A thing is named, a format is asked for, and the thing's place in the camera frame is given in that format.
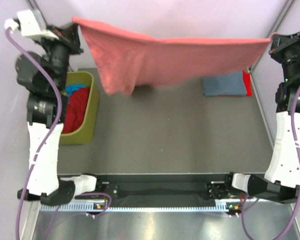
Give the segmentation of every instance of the green bin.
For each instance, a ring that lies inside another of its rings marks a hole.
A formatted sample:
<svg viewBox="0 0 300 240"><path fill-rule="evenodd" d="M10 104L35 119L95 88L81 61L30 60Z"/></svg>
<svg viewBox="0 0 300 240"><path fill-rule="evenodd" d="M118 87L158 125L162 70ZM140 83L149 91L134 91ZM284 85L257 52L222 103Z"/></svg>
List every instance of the green bin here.
<svg viewBox="0 0 300 240"><path fill-rule="evenodd" d="M87 144L94 136L99 94L95 86L94 76L90 72L68 72L66 85L72 84L83 84L90 88L90 93L82 125L74 132L61 134L60 144Z"/></svg>

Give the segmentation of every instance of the plastic container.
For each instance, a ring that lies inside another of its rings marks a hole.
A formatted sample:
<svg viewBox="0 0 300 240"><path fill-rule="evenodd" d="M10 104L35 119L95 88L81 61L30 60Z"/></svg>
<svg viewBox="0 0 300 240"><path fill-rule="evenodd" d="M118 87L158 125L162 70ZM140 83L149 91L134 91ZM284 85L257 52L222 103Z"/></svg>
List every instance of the plastic container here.
<svg viewBox="0 0 300 240"><path fill-rule="evenodd" d="M68 72L66 85L71 84L83 84L90 88L90 93L82 125L76 131L61 134L60 144L87 144L94 136L99 102L98 90L95 86L94 76L87 71Z"/></svg>

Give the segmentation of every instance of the pink towel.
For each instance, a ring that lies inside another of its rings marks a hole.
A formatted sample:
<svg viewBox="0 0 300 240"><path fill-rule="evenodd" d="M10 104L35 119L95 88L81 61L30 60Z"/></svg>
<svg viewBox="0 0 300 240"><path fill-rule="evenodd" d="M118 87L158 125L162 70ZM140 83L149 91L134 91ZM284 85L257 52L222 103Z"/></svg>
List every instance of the pink towel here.
<svg viewBox="0 0 300 240"><path fill-rule="evenodd" d="M178 84L192 77L242 71L271 38L153 38L104 22L74 17L97 66L104 90L130 95L135 86Z"/></svg>

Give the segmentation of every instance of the white wall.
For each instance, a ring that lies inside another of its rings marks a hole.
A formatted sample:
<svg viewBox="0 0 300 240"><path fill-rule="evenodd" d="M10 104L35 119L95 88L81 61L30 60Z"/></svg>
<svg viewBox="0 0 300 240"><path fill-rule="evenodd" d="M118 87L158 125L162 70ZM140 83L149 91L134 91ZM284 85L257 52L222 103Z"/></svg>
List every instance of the white wall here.
<svg viewBox="0 0 300 240"><path fill-rule="evenodd" d="M300 0L296 0L277 31L280 34L294 34L300 31ZM272 138L277 131L275 93L284 75L281 65L264 53L253 71L254 80L260 92Z"/></svg>
<svg viewBox="0 0 300 240"><path fill-rule="evenodd" d="M265 38L286 0L36 0L50 24L73 16L103 21L155 38ZM85 54L72 57L74 68L94 68Z"/></svg>
<svg viewBox="0 0 300 240"><path fill-rule="evenodd" d="M6 39L4 23L27 8L24 0L0 1L0 240L15 239L17 190L24 184L29 164L28 93L17 84L15 60L19 52ZM40 53L31 40L19 35L15 38L26 49Z"/></svg>

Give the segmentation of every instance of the wire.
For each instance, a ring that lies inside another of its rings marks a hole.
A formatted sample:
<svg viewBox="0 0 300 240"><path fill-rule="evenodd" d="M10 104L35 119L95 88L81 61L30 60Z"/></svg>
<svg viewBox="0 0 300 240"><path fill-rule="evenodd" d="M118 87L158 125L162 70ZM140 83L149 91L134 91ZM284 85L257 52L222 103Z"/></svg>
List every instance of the wire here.
<svg viewBox="0 0 300 240"><path fill-rule="evenodd" d="M107 197L109 199L109 202L106 204L106 207L100 213L98 213L97 215L95 215L96 218L104 215L106 213L107 209L111 206L111 204L112 204L112 198L111 198L111 196L109 194L107 194L107 193L104 193L104 192L86 192L86 193L83 193L83 194L80 195L80 196L100 196L100 195ZM48 239L48 235L50 234L50 232L53 229L52 226L53 226L54 221L56 220L56 217L57 217L59 209L60 209L60 206L58 206L56 208L56 210L54 211L54 213L53 213L53 216L52 216L52 218L50 220L50 223L49 223L48 228L46 230L46 233L44 235L44 240ZM68 219L70 219L70 218L72 218L74 216L78 216L78 215L86 215L86 213L85 212L77 212L77 213L75 213L73 215L70 215L70 216L66 217L65 219L63 219L62 221L58 222L55 225L54 228L57 228L59 225L61 225L62 223L64 223Z"/></svg>
<svg viewBox="0 0 300 240"><path fill-rule="evenodd" d="M293 139L295 142L295 149L296 149L296 153L297 153L297 156L299 159L299 164L300 164L300 146L298 144L298 136L297 136L296 125L295 125L295 112L296 112L296 108L297 108L298 97L300 97L300 86L298 87L298 89L295 93L295 96L294 96L294 99L292 102L291 113L290 113L292 135L293 135ZM243 200L243 206L245 205L247 199L248 199L248 196L246 195ZM282 232L280 232L280 234L278 236L276 236L273 240L279 240L287 234L287 232L290 230L291 226L294 224L299 207L300 207L300 188L299 188L298 197L296 199L296 203L294 205L294 208L293 208L293 211L292 211L292 214L291 214L291 217L290 217L288 223L286 224L286 226L284 227ZM243 227L243 230L244 230L246 236L250 240L253 240L253 238L249 235L247 228L246 228L244 211L242 211L241 221L242 221L242 227Z"/></svg>
<svg viewBox="0 0 300 240"><path fill-rule="evenodd" d="M17 214L16 214L16 221L15 221L15 239L19 240L20 239L20 219L21 219L21 211L22 211L22 207L23 207L23 203L25 200L25 196L26 196L26 191L27 191L27 186L28 186L28 182L31 176L32 171L34 170L35 167L35 163L37 161L38 158L38 154L41 150L41 148L43 147L43 145L45 144L45 142L47 141L48 137L51 135L51 133L53 132L53 130L55 129L56 125L59 122L60 116L61 116L61 112L62 112L62 100L61 100L61 96L59 93L59 90L56 86L56 84L54 83L54 81L52 80L52 78L49 76L49 74L41 67L41 65L24 49L22 48L12 37L11 37L11 28L9 27L8 29L5 30L5 36L6 38L9 40L10 43L12 43L12 45L14 45L27 59L29 59L29 61L36 67L38 68L38 70L42 73L42 75L47 79L47 81L49 82L49 84L51 85L54 94L56 96L56 100L57 100L57 110L56 110L56 115L55 115L55 119L50 127L50 130L48 131L48 133L46 134L46 136L43 138L42 142L39 144L35 155L33 157L33 161L32 164L28 170L28 173L26 175L26 179L24 182L24 186L22 189L22 193L21 193L21 197L20 197L20 201L19 201L19 205L18 205L18 209L17 209Z"/></svg>

